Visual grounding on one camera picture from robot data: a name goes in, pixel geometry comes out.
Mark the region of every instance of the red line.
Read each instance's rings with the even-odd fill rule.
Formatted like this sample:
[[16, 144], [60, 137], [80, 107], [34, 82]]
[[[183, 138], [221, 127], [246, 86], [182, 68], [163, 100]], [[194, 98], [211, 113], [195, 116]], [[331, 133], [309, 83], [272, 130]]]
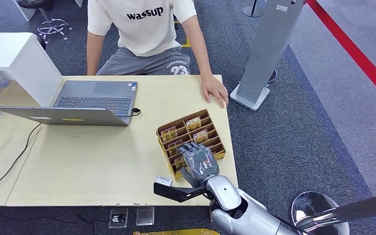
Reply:
[[328, 15], [322, 6], [316, 0], [308, 0], [307, 3], [324, 23], [328, 30], [334, 35], [342, 47], [347, 51], [351, 58], [364, 71], [369, 79], [376, 86], [376, 66], [366, 57], [364, 53], [355, 45], [355, 43], [346, 35], [338, 24]]

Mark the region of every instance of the gray shorts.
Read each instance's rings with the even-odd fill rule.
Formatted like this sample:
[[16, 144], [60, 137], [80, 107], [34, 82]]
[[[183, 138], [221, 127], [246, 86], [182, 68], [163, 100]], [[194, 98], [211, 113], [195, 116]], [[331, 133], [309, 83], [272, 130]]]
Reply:
[[190, 57], [181, 47], [168, 49], [148, 57], [135, 56], [121, 47], [97, 72], [97, 75], [188, 75]]

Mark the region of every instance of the gray carpet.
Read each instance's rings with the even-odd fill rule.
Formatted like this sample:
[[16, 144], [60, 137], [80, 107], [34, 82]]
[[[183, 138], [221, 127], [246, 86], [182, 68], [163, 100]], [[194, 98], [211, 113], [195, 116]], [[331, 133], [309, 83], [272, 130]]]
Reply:
[[[0, 3], [0, 32], [33, 31], [42, 21], [36, 14], [27, 23], [11, 0]], [[254, 41], [258, 19], [245, 17], [241, 9], [248, 0], [196, 1], [200, 25], [207, 42], [211, 67], [223, 76], [231, 91], [238, 84]], [[79, 9], [73, 0], [57, 1], [50, 15], [68, 21], [73, 31], [63, 41], [50, 37], [47, 52], [63, 75], [85, 73], [86, 8]], [[109, 32], [102, 60], [117, 49], [116, 29]], [[189, 48], [184, 53], [191, 55]], [[338, 204], [347, 204], [371, 195], [345, 146], [328, 122], [328, 116], [296, 58], [286, 50], [278, 66], [279, 77], [271, 93], [255, 113], [234, 104], [228, 107], [236, 169], [240, 188], [265, 204], [268, 210], [287, 220], [293, 198], [302, 191], [326, 193]], [[198, 73], [195, 63], [193, 74]], [[110, 208], [2, 208], [0, 207], [0, 235], [81, 234], [88, 224], [77, 220], [77, 212], [87, 222], [105, 220]], [[136, 227], [136, 208], [131, 208], [129, 226], [109, 230], [106, 223], [95, 221], [94, 234], [131, 234], [133, 231], [153, 232], [186, 228], [218, 229], [208, 221], [206, 207], [156, 208], [155, 225]], [[41, 218], [57, 218], [70, 223]], [[376, 235], [376, 218], [350, 223], [352, 234]], [[93, 234], [89, 226], [82, 233]]]

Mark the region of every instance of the cardboard compartment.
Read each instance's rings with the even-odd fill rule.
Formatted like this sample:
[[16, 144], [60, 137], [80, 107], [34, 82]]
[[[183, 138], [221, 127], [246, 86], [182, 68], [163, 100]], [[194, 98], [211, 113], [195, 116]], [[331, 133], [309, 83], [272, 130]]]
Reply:
[[217, 145], [221, 143], [221, 140], [220, 140], [220, 137], [218, 137], [217, 135], [213, 138], [210, 138], [210, 134], [208, 134], [208, 140], [203, 142], [202, 144], [205, 146], [205, 147], [212, 147], [214, 145]]
[[205, 119], [205, 118], [208, 118], [209, 116], [210, 115], [208, 114], [208, 111], [206, 109], [204, 109], [204, 110], [201, 110], [201, 111], [196, 112], [194, 114], [185, 116], [185, 117], [182, 118], [182, 120], [184, 121], [184, 123], [186, 123], [187, 121], [194, 119], [196, 117], [200, 117], [201, 119]]
[[194, 139], [194, 135], [197, 134], [197, 133], [199, 133], [199, 132], [201, 132], [201, 131], [203, 131], [203, 130], [207, 130], [208, 139], [209, 139], [210, 138], [210, 132], [213, 131], [213, 130], [215, 130], [214, 124], [210, 123], [208, 125], [205, 125], [203, 127], [200, 127], [198, 129], [195, 129], [195, 130], [191, 131], [189, 133], [189, 135], [191, 136], [191, 139]]
[[201, 126], [206, 126], [208, 124], [212, 123], [211, 117], [206, 117], [204, 119], [201, 119]]
[[211, 152], [212, 154], [216, 155], [222, 151], [225, 151], [224, 147], [223, 147], [223, 144], [222, 143], [219, 143], [217, 145], [214, 145], [214, 146], [211, 146]]
[[162, 142], [164, 142], [164, 141], [163, 141], [163, 139], [161, 137], [161, 132], [164, 131], [164, 130], [167, 130], [167, 129], [173, 127], [173, 126], [176, 127], [178, 136], [181, 136], [181, 135], [187, 133], [187, 129], [186, 129], [185, 124], [184, 124], [184, 122], [182, 120], [177, 120], [177, 121], [170, 122], [168, 124], [165, 124], [165, 125], [161, 126], [157, 130], [156, 135], [160, 137], [160, 139], [161, 139]]
[[[186, 127], [186, 121], [189, 121], [196, 117], [201, 118], [201, 127], [189, 132]], [[167, 130], [173, 126], [177, 128], [178, 137], [168, 140], [168, 141], [163, 141], [161, 137], [161, 131]], [[158, 137], [158, 143], [161, 146], [166, 156], [166, 161], [168, 163], [169, 170], [171, 171], [175, 180], [182, 178], [182, 174], [179, 169], [179, 167], [181, 166], [181, 163], [180, 162], [175, 163], [175, 160], [181, 158], [182, 154], [177, 153], [176, 151], [172, 151], [172, 153], [170, 153], [168, 146], [180, 140], [183, 141], [182, 144], [187, 143], [187, 142], [192, 142], [194, 141], [193, 135], [203, 130], [207, 130], [208, 140], [202, 142], [202, 144], [211, 149], [212, 153], [214, 154], [215, 159], [219, 160], [219, 159], [224, 158], [226, 154], [225, 148], [221, 142], [220, 137], [218, 136], [218, 132], [215, 129], [215, 126], [212, 122], [212, 118], [210, 117], [206, 109], [198, 111], [194, 114], [187, 115], [185, 117], [182, 117], [170, 123], [167, 123], [157, 129], [156, 135]]]
[[180, 140], [182, 140], [182, 144], [187, 143], [187, 142], [191, 142], [191, 141], [192, 141], [192, 139], [190, 138], [190, 136], [189, 136], [188, 134], [185, 134], [185, 135], [183, 135], [183, 136], [180, 136], [180, 137], [177, 137], [177, 138], [175, 138], [175, 139], [172, 139], [172, 140], [170, 140], [170, 141], [165, 142], [165, 143], [164, 143], [164, 147], [165, 147], [166, 155], [167, 155], [168, 157], [171, 157], [171, 156], [175, 155], [175, 153], [173, 153], [173, 154], [170, 153], [170, 151], [169, 151], [169, 145], [170, 145], [170, 144], [173, 144], [173, 143], [176, 143], [176, 142], [178, 142], [178, 141], [180, 141]]

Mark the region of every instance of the laptop keyboard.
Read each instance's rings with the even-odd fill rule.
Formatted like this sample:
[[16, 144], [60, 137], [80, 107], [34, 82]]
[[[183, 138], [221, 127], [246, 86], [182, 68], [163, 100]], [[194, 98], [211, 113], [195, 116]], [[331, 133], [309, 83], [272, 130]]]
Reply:
[[100, 97], [70, 97], [63, 96], [56, 107], [61, 108], [105, 108], [118, 117], [131, 114], [131, 98], [100, 98]]

